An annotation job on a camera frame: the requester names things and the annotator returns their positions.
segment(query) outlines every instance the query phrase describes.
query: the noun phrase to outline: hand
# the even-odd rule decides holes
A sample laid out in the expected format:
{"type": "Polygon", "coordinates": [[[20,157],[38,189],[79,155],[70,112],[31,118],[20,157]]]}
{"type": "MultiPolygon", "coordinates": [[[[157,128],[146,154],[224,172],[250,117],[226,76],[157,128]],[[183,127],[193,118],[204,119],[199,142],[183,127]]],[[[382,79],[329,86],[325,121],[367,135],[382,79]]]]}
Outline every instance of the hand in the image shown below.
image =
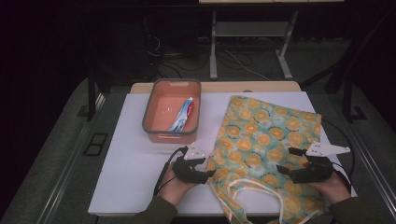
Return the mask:
{"type": "Polygon", "coordinates": [[[162,197],[172,205],[176,206],[181,202],[187,191],[197,186],[197,184],[186,183],[179,180],[172,170],[173,165],[174,162],[169,165],[165,175],[163,176],[163,181],[161,184],[162,187],[160,189],[160,197],[162,197]]]}
{"type": "Polygon", "coordinates": [[[306,183],[306,185],[317,189],[330,203],[339,203],[351,197],[341,177],[336,173],[332,173],[332,176],[325,181],[306,183]]]}

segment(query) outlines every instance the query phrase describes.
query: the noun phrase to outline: metal stand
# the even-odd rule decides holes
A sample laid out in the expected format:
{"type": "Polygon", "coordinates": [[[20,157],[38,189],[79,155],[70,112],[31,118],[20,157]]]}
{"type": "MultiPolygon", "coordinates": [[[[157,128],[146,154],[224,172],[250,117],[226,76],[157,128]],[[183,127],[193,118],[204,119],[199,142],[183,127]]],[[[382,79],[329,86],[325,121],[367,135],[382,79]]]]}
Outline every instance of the metal stand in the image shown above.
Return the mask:
{"type": "Polygon", "coordinates": [[[217,22],[216,11],[212,16],[212,36],[210,51],[210,79],[218,79],[216,64],[216,36],[283,36],[283,46],[276,50],[276,57],[282,68],[286,79],[291,79],[291,72],[286,63],[285,53],[290,42],[298,11],[292,12],[289,21],[267,21],[267,22],[217,22]]]}
{"type": "Polygon", "coordinates": [[[291,72],[289,70],[289,66],[286,63],[285,53],[286,53],[286,48],[288,47],[288,44],[290,42],[291,34],[293,33],[294,25],[297,20],[297,15],[298,15],[298,11],[293,11],[293,13],[291,14],[289,25],[288,25],[288,28],[286,29],[286,33],[284,35],[285,39],[283,40],[283,47],[282,47],[282,49],[276,50],[276,57],[277,57],[277,60],[279,61],[279,65],[280,65],[280,68],[282,69],[285,79],[293,78],[293,76],[291,75],[291,72]]]}

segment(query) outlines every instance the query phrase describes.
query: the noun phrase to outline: white tabletop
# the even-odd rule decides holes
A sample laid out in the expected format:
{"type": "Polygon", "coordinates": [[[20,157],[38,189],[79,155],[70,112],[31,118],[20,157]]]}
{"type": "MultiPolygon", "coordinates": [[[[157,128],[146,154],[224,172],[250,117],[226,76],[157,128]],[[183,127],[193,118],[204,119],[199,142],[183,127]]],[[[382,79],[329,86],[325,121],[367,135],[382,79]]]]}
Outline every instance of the white tabletop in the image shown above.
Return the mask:
{"type": "MultiPolygon", "coordinates": [[[[296,92],[222,92],[202,93],[196,146],[206,158],[215,145],[221,123],[232,95],[253,97],[271,104],[315,112],[308,96],[296,92]]],[[[89,213],[97,216],[129,216],[147,208],[154,186],[170,155],[184,145],[155,144],[149,141],[141,121],[148,93],[128,94],[120,113],[106,160],[92,196],[89,213]]],[[[329,143],[324,130],[320,142],[329,143]]],[[[336,156],[331,161],[339,163],[336,156]]],[[[206,162],[196,167],[203,171],[206,162]]],[[[249,215],[272,216],[280,212],[277,198],[255,191],[243,191],[237,200],[249,215]]],[[[180,216],[222,216],[218,198],[206,185],[191,189],[177,207],[180,216]]]]}

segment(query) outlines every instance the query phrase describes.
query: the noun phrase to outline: plastic container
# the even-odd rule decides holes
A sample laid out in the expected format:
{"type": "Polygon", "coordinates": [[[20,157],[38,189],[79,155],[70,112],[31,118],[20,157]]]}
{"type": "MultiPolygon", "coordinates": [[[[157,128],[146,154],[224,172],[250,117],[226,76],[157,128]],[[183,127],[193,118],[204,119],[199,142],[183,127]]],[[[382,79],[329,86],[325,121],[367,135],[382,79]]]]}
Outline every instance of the plastic container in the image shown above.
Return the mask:
{"type": "Polygon", "coordinates": [[[197,137],[201,104],[201,83],[195,79],[159,79],[154,83],[142,127],[154,143],[191,144],[197,137]],[[170,132],[184,102],[193,106],[181,132],[170,132]]]}

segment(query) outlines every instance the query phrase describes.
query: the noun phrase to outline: white toothpaste tube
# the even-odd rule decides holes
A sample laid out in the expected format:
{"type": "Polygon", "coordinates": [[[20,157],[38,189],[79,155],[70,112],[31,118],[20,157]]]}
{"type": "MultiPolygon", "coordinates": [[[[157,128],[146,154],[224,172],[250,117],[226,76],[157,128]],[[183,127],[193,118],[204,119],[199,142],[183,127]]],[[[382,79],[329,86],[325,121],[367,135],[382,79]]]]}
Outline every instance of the white toothpaste tube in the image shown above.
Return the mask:
{"type": "Polygon", "coordinates": [[[170,132],[181,132],[183,130],[193,105],[194,102],[192,100],[192,97],[184,102],[183,106],[181,107],[180,111],[176,116],[174,124],[169,129],[170,132]]]}

